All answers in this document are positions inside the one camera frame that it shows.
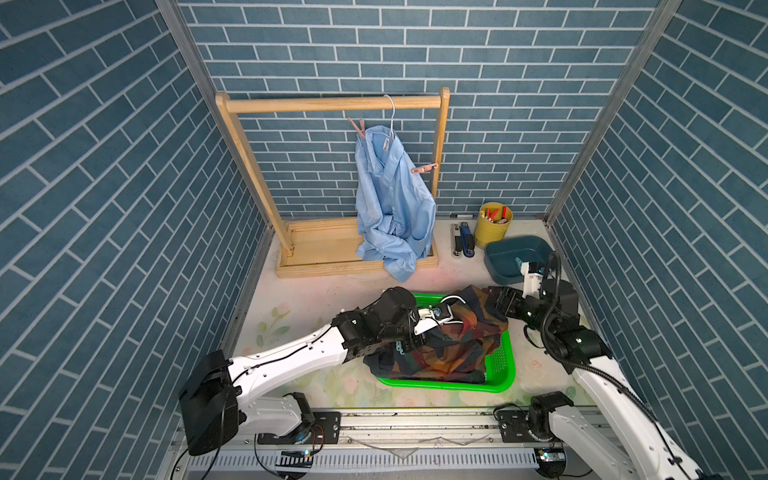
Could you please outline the white wire hanger plaid shirt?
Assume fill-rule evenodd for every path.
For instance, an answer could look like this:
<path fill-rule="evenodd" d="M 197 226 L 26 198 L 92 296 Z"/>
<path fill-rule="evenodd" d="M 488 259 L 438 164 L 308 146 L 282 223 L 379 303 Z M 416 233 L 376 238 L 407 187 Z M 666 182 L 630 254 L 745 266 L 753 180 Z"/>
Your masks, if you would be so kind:
<path fill-rule="evenodd" d="M 458 295 L 448 295 L 446 297 L 443 297 L 440 300 L 439 303 L 437 303 L 435 305 L 429 305 L 428 307 L 424 307 L 424 308 L 440 307 L 442 309 L 441 320 L 439 321 L 439 323 L 440 323 L 439 326 L 441 326 L 441 325 L 444 325 L 444 324 L 461 323 L 461 320 L 456 320 L 455 319 L 455 315 L 453 313 L 452 307 L 454 305 L 456 305 L 456 304 L 466 305 L 467 302 L 462 297 L 460 297 Z"/>

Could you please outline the plaid long-sleeve shirt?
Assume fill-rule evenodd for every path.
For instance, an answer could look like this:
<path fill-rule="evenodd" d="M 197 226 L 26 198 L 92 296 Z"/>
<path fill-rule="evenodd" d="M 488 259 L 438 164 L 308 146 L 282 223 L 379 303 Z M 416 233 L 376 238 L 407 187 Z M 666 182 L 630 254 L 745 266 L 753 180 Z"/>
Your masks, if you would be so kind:
<path fill-rule="evenodd" d="M 495 307 L 489 287 L 470 285 L 449 296 L 453 318 L 425 333 L 423 346 L 407 352 L 394 344 L 363 358 L 380 380 L 458 383 L 486 382 L 486 357 L 501 347 L 508 320 Z"/>

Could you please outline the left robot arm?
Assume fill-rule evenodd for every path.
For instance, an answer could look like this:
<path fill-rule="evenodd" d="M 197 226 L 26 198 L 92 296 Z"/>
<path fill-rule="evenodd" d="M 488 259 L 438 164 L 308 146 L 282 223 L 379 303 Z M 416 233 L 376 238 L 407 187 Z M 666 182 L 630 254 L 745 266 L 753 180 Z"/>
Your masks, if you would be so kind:
<path fill-rule="evenodd" d="M 315 332 L 261 353 L 228 358 L 207 354 L 180 389 L 179 406 L 190 456 L 219 450 L 239 432 L 300 438 L 314 421 L 306 397 L 269 392 L 310 372 L 335 367 L 393 345 L 407 353 L 428 331 L 453 317 L 440 302 L 421 307 L 402 287 L 371 304 L 342 311 Z"/>

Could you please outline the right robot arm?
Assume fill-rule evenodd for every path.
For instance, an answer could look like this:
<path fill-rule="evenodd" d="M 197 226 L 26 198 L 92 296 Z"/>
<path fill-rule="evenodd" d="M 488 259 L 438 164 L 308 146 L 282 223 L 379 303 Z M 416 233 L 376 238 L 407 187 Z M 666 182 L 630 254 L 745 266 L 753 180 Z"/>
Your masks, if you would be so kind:
<path fill-rule="evenodd" d="M 540 345 L 592 398 L 616 438 L 589 423 L 563 392 L 532 397 L 528 434 L 572 448 L 602 479 L 706 479 L 708 473 L 666 433 L 629 385 L 600 335 L 582 325 L 578 296 L 561 277 L 556 252 L 546 262 L 518 264 L 523 287 L 494 289 L 496 309 L 535 331 Z"/>

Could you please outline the red clothespins in bucket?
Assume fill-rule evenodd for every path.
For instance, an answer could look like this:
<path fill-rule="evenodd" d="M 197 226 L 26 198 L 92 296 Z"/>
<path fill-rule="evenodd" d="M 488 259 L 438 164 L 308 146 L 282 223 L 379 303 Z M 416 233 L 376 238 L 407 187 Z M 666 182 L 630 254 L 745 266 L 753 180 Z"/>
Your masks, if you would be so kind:
<path fill-rule="evenodd" d="M 488 208 L 481 211 L 481 217 L 493 224 L 505 224 L 508 222 L 507 207 Z"/>

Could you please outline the light blue long-sleeve shirt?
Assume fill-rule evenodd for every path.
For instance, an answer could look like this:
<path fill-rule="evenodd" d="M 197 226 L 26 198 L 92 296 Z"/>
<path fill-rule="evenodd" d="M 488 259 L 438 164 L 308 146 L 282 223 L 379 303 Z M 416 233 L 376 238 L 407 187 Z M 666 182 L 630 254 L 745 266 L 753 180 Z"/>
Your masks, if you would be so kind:
<path fill-rule="evenodd" d="M 387 126 L 365 130 L 355 146 L 355 163 L 355 206 L 363 238 L 357 255 L 364 261 L 381 260 L 392 277 L 405 282 L 432 251 L 435 199 Z"/>

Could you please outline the teal plastic tub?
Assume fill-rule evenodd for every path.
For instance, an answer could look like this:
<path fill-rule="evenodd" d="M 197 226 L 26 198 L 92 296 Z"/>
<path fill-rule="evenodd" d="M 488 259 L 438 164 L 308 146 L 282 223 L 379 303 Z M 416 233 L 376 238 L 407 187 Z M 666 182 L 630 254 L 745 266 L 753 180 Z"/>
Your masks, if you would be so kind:
<path fill-rule="evenodd" d="M 512 285 L 523 282 L 523 275 L 515 263 L 516 257 L 524 262 L 544 265 L 552 251 L 549 243 L 538 236 L 504 238 L 485 247 L 484 264 L 496 284 Z"/>

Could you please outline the green plastic basket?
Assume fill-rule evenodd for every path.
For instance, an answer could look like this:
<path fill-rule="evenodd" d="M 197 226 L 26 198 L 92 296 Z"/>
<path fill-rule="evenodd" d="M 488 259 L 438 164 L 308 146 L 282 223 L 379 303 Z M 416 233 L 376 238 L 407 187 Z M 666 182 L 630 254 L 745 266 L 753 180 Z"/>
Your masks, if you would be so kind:
<path fill-rule="evenodd" d="M 443 297 L 448 295 L 439 294 L 426 294 L 416 293 L 414 297 L 417 301 L 417 306 L 420 308 L 428 307 L 429 305 L 435 305 L 440 302 Z M 432 390 L 453 390 L 453 391 L 472 391 L 481 393 L 501 393 L 507 390 L 515 380 L 516 367 L 514 362 L 514 355 L 512 353 L 511 343 L 509 339 L 508 330 L 502 337 L 501 347 L 498 348 L 495 353 L 486 357 L 487 377 L 486 382 L 481 385 L 469 385 L 458 383 L 431 383 L 431 382 L 408 382 L 408 381 L 392 381 L 392 380 L 380 380 L 390 387 L 396 388 L 419 388 L 419 389 L 432 389 Z"/>

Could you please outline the white black stapler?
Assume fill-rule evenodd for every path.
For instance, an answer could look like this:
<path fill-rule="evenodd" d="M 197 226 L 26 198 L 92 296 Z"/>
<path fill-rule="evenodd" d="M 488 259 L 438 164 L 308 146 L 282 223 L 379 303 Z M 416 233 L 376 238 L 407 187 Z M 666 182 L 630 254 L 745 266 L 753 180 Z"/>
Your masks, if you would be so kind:
<path fill-rule="evenodd" d="M 452 225 L 452 236 L 453 236 L 452 255 L 454 257 L 460 258 L 463 255 L 463 239 L 461 235 L 460 226 L 458 224 Z"/>

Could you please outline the blue black stapler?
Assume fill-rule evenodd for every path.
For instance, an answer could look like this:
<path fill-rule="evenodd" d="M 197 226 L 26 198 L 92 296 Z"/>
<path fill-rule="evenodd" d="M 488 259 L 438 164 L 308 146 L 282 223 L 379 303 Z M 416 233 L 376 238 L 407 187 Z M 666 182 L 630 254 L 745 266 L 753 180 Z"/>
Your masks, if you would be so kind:
<path fill-rule="evenodd" d="M 461 222 L 459 232 L 462 241 L 462 252 L 467 258 L 475 255 L 475 240 L 467 222 Z"/>

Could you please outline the yellow metal bucket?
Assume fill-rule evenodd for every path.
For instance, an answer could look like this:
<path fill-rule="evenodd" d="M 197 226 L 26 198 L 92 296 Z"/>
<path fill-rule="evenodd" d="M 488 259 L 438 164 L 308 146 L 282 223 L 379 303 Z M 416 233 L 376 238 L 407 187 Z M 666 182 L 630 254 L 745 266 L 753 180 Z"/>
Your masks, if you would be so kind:
<path fill-rule="evenodd" d="M 513 220 L 513 213 L 509 207 L 507 207 L 508 222 L 505 224 L 493 224 L 481 217 L 481 211 L 488 208 L 501 208 L 502 203 L 489 202 L 481 206 L 477 219 L 477 224 L 474 231 L 475 243 L 481 248 L 485 248 L 488 244 L 502 240 L 509 228 L 510 222 Z"/>

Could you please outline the wooden clothes rack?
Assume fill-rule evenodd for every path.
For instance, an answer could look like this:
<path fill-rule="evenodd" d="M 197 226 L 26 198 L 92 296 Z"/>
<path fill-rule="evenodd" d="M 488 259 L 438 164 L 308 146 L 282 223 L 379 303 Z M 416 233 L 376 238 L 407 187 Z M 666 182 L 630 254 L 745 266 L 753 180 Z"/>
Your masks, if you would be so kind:
<path fill-rule="evenodd" d="M 450 89 L 443 87 L 435 96 L 393 97 L 397 110 L 437 111 L 433 163 L 438 163 L 439 168 L 432 171 L 433 195 L 437 194 L 450 96 Z M 216 104 L 240 156 L 246 177 L 255 188 L 279 239 L 281 249 L 276 273 L 280 278 L 364 274 L 385 269 L 381 260 L 364 261 L 357 255 L 357 248 L 363 238 L 358 233 L 357 221 L 352 218 L 283 221 L 239 120 L 241 114 L 255 113 L 390 110 L 390 102 L 384 96 L 232 100 L 228 94 L 220 92 L 216 95 Z"/>

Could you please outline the pink clothespin left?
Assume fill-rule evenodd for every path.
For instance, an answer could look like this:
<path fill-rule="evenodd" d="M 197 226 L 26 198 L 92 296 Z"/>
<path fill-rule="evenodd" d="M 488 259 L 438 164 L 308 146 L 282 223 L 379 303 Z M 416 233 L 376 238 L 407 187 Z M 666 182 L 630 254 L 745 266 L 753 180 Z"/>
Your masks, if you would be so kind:
<path fill-rule="evenodd" d="M 355 132 L 357 133 L 357 135 L 360 138 L 365 139 L 366 138 L 365 121 L 363 119 L 354 120 L 354 119 L 352 119 L 350 117 L 348 117 L 347 120 L 352 124 L 352 126 L 353 126 Z"/>

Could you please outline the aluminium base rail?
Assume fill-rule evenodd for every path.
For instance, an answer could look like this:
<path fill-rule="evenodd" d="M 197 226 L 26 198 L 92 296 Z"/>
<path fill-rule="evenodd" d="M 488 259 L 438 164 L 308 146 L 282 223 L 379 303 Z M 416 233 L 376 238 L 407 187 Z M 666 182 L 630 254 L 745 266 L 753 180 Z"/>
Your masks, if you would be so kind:
<path fill-rule="evenodd" d="M 320 410 L 303 440 L 239 433 L 193 456 L 183 448 L 162 479 L 470 478 L 635 479 L 594 408 L 571 410 L 576 435 L 535 436 L 520 407 Z"/>

